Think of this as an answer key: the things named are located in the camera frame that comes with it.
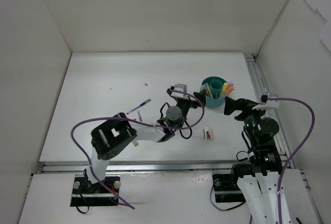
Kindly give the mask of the fat yellow highlighter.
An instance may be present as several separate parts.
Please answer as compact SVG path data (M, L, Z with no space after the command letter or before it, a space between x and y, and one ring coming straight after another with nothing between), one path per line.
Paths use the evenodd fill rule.
M226 94L226 91L227 91L227 89L228 89L228 86L229 86L229 84L228 84L227 82L225 82L225 83L223 84L223 87L222 87L222 90L221 90L221 92L220 92L219 97L223 97L223 96Z

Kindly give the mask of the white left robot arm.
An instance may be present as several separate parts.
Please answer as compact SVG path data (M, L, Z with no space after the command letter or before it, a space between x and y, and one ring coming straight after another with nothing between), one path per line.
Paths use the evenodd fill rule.
M90 192L96 193L103 188L109 161L138 138L162 143L174 137L176 131L182 132L184 128L192 131L187 123L187 114L191 108L205 107L206 91L194 92L193 99L186 94L182 97L172 95L178 92L174 87L167 90L176 105L166 103L166 113L161 112L160 119L155 124L134 128L129 121L123 120L126 115L122 112L114 116L115 120L107 120L91 131L91 165L84 169L84 185Z

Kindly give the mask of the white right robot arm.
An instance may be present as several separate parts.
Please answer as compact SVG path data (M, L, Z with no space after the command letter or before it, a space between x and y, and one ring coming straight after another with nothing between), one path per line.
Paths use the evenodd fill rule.
M265 117L264 107L254 101L225 98L224 114L240 111L235 120L244 122L243 137L250 142L248 163L232 167L229 183L242 192L254 223L292 223L284 188L279 178L283 169L274 136L279 124Z

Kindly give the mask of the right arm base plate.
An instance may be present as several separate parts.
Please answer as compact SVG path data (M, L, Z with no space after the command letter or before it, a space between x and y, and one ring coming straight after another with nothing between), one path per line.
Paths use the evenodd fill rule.
M245 203L241 190L229 174L213 174L212 196L216 203Z

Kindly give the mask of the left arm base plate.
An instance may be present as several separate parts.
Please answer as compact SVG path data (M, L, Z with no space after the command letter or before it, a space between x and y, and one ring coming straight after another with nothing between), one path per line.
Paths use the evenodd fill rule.
M90 184L83 175L76 175L73 180L71 207L87 208L99 206L116 206L118 198L99 183Z

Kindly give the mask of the blue gel pen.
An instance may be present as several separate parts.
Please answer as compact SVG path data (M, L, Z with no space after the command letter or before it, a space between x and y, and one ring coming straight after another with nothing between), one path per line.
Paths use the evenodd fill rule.
M140 105L138 105L137 107L135 107L135 108L129 110L126 114L131 114L132 112L134 112L134 111L138 110L139 108L145 106L145 105L148 104L149 102L151 102L151 99L147 99L147 100L145 100L144 102L142 102L142 103L141 103Z

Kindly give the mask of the yellow slim highlighter pen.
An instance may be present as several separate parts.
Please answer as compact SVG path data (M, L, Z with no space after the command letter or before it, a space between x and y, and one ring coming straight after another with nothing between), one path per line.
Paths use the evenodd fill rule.
M209 84L206 83L205 86L206 86L206 89L207 89L207 91L208 91L208 95L209 95L209 97L210 97L211 99L213 99L213 94L212 94L212 91L210 90L210 86L209 86Z

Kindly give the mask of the orange capped clear highlighter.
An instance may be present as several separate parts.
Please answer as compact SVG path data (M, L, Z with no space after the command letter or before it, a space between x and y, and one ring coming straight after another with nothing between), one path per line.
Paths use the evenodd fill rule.
M228 89L225 91L227 95L231 94L234 91L234 86L228 87Z

